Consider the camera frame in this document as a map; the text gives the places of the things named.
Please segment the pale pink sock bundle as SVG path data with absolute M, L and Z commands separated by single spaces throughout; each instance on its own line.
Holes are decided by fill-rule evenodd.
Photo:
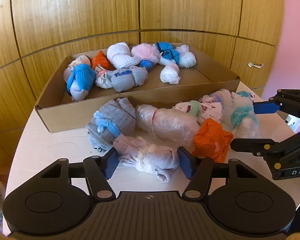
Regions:
M 179 166 L 177 151 L 168 146 L 147 142 L 143 137 L 119 135 L 113 142 L 118 160 L 124 166 L 154 174 L 163 183 L 170 181 Z

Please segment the grey knit sock bundle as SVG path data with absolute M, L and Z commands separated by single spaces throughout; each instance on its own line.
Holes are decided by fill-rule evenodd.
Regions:
M 103 89 L 113 88 L 118 93 L 143 85 L 148 76 L 146 68 L 137 66 L 116 70 L 106 70 L 101 66 L 97 66 L 95 73 L 97 87 Z

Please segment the orange knit sock bundle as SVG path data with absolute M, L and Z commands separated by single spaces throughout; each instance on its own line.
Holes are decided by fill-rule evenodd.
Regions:
M 206 119 L 193 139 L 192 155 L 198 158 L 209 157 L 215 163 L 223 163 L 234 135 L 222 128 L 215 120 Z

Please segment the grey sock blue tie bundle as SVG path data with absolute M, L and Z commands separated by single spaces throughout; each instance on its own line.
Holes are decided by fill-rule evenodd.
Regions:
M 89 141 L 100 153 L 110 150 L 119 135 L 131 135 L 135 127 L 136 110 L 127 98 L 108 101 L 86 125 Z

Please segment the translucent pink sock bundle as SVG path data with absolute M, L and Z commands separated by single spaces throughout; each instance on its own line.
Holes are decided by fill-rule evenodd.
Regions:
M 136 125 L 154 138 L 173 141 L 178 146 L 191 146 L 200 126 L 197 119 L 177 109 L 139 105 Z

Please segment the floral white sock bundle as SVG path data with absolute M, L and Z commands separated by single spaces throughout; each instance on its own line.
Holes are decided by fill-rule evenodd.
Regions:
M 206 119 L 212 119 L 220 123 L 223 117 L 223 107 L 220 102 L 199 102 L 191 100 L 188 102 L 180 102 L 176 104 L 173 109 L 194 116 L 199 124 L 202 124 Z

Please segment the blue and white sock bundle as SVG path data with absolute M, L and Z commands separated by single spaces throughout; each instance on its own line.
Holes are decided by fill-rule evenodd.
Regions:
M 63 78 L 66 83 L 66 91 L 71 96 L 72 101 L 84 100 L 96 80 L 96 73 L 85 63 L 75 67 L 68 67 L 63 72 Z

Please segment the white pompom sock bundle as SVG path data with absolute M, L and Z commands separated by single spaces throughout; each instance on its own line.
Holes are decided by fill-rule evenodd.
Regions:
M 182 44 L 175 48 L 176 51 L 179 53 L 179 63 L 178 66 L 180 68 L 192 68 L 197 64 L 197 59 L 190 51 L 188 45 Z

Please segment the white sock bundle far left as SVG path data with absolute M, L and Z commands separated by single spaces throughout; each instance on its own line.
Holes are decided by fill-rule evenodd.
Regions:
M 73 61 L 71 61 L 68 64 L 68 66 L 66 67 L 66 69 L 63 72 L 63 78 L 64 78 L 65 83 L 67 83 L 68 78 L 70 77 L 74 68 L 80 64 L 87 64 L 88 66 L 91 66 L 91 62 L 87 56 L 81 55 L 81 56 L 75 58 Z

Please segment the white knotted sock bundle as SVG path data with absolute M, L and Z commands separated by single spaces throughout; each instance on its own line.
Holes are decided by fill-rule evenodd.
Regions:
M 160 80 L 162 83 L 178 85 L 181 78 L 179 76 L 179 67 L 176 63 L 168 63 L 160 72 Z

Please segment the cardboard box tray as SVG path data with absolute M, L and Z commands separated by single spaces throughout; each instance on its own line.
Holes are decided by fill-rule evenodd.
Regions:
M 141 86 L 121 93 L 112 88 L 93 86 L 88 96 L 80 102 L 72 101 L 66 92 L 63 72 L 77 55 L 67 56 L 46 83 L 34 109 L 46 129 L 53 133 L 85 127 L 93 114 L 112 99 L 128 98 L 133 106 L 148 104 L 157 108 L 171 108 L 176 103 L 197 100 L 221 88 L 236 91 L 239 76 L 197 48 L 190 47 L 190 51 L 196 56 L 197 64 L 192 68 L 180 69 L 181 80 L 178 85 L 162 83 L 159 76 L 163 66 L 157 64 L 149 71 Z

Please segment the orange sock bundle in box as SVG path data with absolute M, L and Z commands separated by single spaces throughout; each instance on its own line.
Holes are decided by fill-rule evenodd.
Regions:
M 106 70 L 111 70 L 110 63 L 108 62 L 104 52 L 101 50 L 92 58 L 91 66 L 93 70 L 95 70 L 96 67 L 102 67 Z

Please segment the white waffle sock bundle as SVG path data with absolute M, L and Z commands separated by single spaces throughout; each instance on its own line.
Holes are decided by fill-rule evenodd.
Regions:
M 131 55 L 130 48 L 125 42 L 111 45 L 107 49 L 107 59 L 116 69 L 137 66 L 141 62 L 139 55 Z

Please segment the wooden wardrobe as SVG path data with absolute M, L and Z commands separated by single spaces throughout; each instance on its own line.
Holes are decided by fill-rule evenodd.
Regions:
M 284 0 L 0 0 L 0 175 L 8 174 L 35 102 L 66 56 L 120 41 L 183 42 L 261 95 L 283 9 Z

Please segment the wall power outlet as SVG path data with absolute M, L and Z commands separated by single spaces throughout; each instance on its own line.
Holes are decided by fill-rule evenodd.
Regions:
M 285 121 L 287 126 L 294 132 L 300 132 L 300 118 L 293 115 L 284 113 L 282 111 L 277 111 L 277 114 Z

